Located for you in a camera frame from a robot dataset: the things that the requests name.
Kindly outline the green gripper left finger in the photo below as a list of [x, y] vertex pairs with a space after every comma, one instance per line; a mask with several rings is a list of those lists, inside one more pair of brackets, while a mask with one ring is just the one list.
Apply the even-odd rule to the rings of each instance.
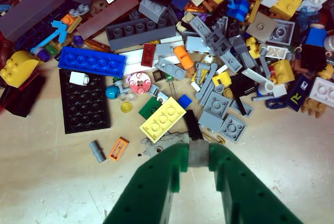
[[180, 173], [187, 169], [187, 143], [155, 155], [136, 170], [104, 223], [168, 223]]

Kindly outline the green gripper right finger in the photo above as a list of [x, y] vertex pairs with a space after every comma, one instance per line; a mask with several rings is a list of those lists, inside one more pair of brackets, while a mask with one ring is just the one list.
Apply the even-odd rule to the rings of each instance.
[[301, 223], [225, 146], [210, 145], [208, 167], [221, 193], [225, 223]]

